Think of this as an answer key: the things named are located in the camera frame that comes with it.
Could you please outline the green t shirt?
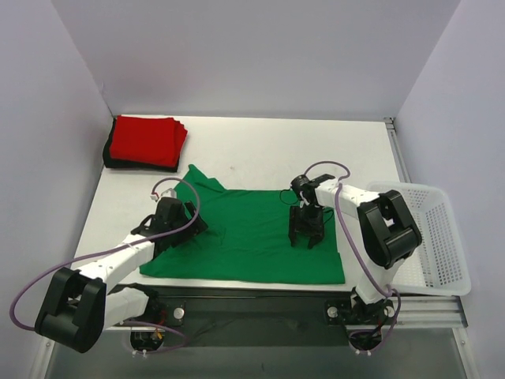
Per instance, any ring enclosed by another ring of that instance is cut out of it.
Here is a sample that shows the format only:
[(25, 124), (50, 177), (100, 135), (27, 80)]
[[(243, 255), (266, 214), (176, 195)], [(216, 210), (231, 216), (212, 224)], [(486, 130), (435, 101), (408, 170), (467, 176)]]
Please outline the green t shirt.
[(200, 198), (208, 229), (162, 252), (140, 267), (154, 278), (233, 280), (252, 283), (339, 285), (346, 281), (338, 252), (335, 220), (324, 213), (324, 239), (313, 248), (305, 236), (292, 246), (288, 237), (292, 193), (281, 190), (226, 189), (189, 165), (178, 199)]

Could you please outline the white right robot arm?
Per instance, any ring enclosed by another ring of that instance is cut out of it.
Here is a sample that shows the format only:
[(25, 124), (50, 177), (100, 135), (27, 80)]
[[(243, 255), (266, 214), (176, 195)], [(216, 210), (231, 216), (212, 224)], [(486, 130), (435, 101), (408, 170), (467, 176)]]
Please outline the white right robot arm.
[[(364, 272), (353, 289), (350, 315), (367, 322), (378, 312), (377, 303), (393, 295), (392, 280), (401, 265), (422, 243), (421, 232), (400, 192), (372, 192), (345, 185), (330, 174), (310, 179), (298, 175), (290, 183), (298, 204), (290, 207), (288, 237), (294, 246), (297, 237), (308, 239), (308, 248), (324, 240), (324, 209), (331, 208), (346, 240)], [(359, 222), (366, 264), (345, 225), (344, 215)]]

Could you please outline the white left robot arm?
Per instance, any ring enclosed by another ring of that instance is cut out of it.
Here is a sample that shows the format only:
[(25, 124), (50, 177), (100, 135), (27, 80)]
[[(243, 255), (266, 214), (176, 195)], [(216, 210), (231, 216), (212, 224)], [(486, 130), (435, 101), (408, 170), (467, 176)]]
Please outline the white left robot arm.
[(77, 269), (55, 272), (36, 318), (36, 333), (84, 353), (103, 330), (123, 321), (164, 322), (157, 291), (138, 283), (120, 291), (115, 288), (141, 265), (207, 229), (192, 201), (161, 198), (155, 212), (133, 228), (113, 253)]

